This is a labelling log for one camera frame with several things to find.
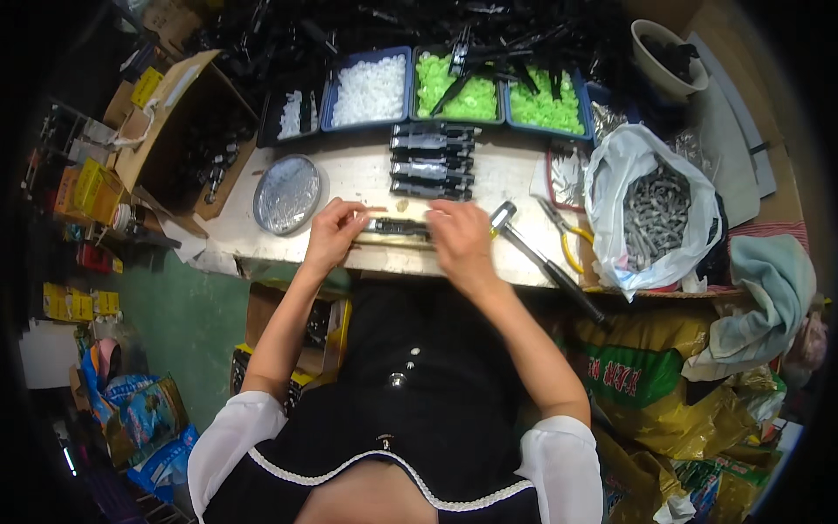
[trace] white sleeve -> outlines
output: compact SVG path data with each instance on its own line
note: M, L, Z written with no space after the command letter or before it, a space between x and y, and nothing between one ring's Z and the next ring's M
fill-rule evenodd
M516 474L535 485L541 524L599 524L603 483L597 441L573 417L557 415L538 422L521 439Z
M192 448L187 467L189 496L201 524L210 499L235 465L255 444L275 438L286 420L276 398L257 391L232 397L215 415Z

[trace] white trim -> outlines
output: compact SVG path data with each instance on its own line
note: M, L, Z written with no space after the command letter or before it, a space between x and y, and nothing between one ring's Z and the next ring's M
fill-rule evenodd
M479 510L481 508L492 506L495 502L500 502L502 500L508 499L513 495L517 495L521 491L534 487L532 482L528 480L520 480L519 482L514 483L511 486L505 487L502 490L495 491L491 495L486 495L485 497L481 497L476 501L471 502L446 502L440 501L436 496L431 493L431 491L425 485L425 482L422 478L419 477L419 474L414 470L405 460L398 456L397 454L393 454L389 451L384 450L372 450L367 451L366 453L358 454L352 457L351 459L347 460L343 464L341 464L336 470L329 471L326 475L320 475L319 477L304 477L302 475L297 475L296 473L292 473L290 471L283 470L282 468L276 467L274 464L268 462L268 460L262 456L256 448L251 448L250 451L247 452L250 455L251 459L260 465L265 471L274 475L275 477L287 480L288 482L293 482L294 484L299 485L321 485L323 482L327 480L331 480L335 475L340 473L341 471L345 470L347 467L352 465L354 462L363 459L364 457L368 457L370 455L384 455L385 457L390 457L394 460L397 460L402 466L407 469L407 471L413 477L413 480L416 482L416 485L419 486L419 490L422 492L422 495L427 499L428 502L431 503L431 506L437 508L438 510L443 511L473 511Z

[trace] gray bowl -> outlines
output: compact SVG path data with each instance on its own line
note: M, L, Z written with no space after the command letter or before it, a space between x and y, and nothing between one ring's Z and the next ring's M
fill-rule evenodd
M256 186L253 218L268 233L289 235L311 218L322 187L320 171L309 157L280 158L265 169Z

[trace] hand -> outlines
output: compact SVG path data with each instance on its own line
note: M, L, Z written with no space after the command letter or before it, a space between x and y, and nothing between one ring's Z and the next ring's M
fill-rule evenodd
M352 240L370 221L365 212L366 206L360 202L344 202L337 197L326 204L312 221L302 267L321 279L326 278L328 272L346 257Z
M492 266L489 215L471 202L433 200L427 222L437 249L439 267L469 300L497 288Z

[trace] yellow-handled pliers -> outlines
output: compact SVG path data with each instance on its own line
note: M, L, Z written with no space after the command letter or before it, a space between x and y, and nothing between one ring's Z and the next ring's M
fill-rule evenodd
M573 258L573 255L571 254L571 248L567 245L567 233L575 233L587 240L588 242L590 242L591 245L593 245L593 235L583 230L581 227L575 227L568 224L567 220L562 218L561 214L559 213L559 210L557 210L553 203L549 200L538 198L538 203L541 204L541 208L544 210L545 213L547 213L547 216L550 218L553 224L556 224L556 227L559 229L559 232L561 233L561 250L565 254L567 263L570 264L574 271L576 271L577 273L584 273L585 270L582 269L582 264L580 264L576 261L575 258Z

